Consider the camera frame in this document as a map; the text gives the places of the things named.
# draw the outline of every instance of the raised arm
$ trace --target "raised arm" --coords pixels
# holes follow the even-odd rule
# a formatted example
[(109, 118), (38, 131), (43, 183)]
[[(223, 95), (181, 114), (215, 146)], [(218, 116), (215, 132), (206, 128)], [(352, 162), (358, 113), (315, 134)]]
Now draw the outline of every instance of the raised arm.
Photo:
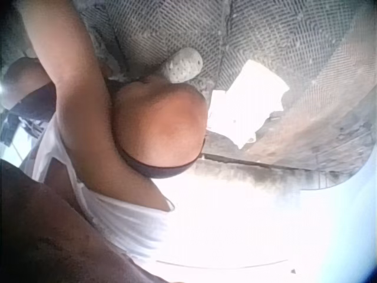
[(79, 177), (111, 198), (168, 210), (153, 182), (118, 155), (111, 134), (110, 96), (90, 37), (70, 1), (23, 0), (18, 9), (56, 86), (59, 131)]

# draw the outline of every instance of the white tank top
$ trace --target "white tank top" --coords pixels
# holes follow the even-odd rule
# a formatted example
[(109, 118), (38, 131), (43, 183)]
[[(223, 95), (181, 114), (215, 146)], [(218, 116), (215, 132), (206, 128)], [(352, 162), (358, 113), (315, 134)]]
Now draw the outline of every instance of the white tank top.
[(56, 115), (41, 140), (32, 174), (34, 180), (45, 180), (52, 158), (66, 165), (78, 204), (104, 238), (139, 265), (155, 259), (167, 234), (169, 212), (133, 205), (87, 189), (77, 178), (65, 150)]

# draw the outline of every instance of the metal mesh surface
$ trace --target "metal mesh surface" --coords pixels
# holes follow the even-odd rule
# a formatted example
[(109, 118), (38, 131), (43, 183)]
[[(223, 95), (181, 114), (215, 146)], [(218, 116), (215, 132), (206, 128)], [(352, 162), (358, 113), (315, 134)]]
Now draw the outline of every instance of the metal mesh surface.
[(372, 0), (92, 0), (79, 2), (130, 78), (183, 47), (203, 56), (190, 83), (210, 101), (248, 59), (290, 87), (257, 142), (209, 134), (205, 153), (302, 169), (354, 172), (375, 141), (376, 6)]

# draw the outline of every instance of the white paper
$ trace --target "white paper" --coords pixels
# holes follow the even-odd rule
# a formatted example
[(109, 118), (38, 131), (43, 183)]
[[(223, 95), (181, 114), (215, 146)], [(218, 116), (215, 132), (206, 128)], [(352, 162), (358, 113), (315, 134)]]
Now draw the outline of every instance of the white paper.
[(207, 129), (228, 137), (239, 149), (255, 142), (256, 134), (274, 111), (283, 111), (288, 85), (258, 62), (248, 60), (227, 92), (214, 90)]

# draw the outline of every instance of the black headband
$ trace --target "black headband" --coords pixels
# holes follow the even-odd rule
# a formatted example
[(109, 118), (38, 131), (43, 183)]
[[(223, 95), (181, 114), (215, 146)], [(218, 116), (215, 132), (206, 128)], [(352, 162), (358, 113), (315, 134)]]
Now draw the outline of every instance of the black headband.
[(123, 159), (127, 162), (127, 164), (132, 169), (139, 172), (145, 177), (153, 178), (153, 179), (164, 179), (164, 178), (169, 178), (169, 177), (179, 175), (180, 173), (183, 173), (188, 168), (190, 168), (201, 155), (201, 151), (200, 151), (199, 155), (193, 161), (185, 165), (176, 166), (176, 167), (157, 167), (157, 166), (147, 165), (145, 163), (142, 163), (136, 160), (135, 158), (130, 156), (127, 152), (125, 152), (123, 149), (120, 149), (120, 153)]

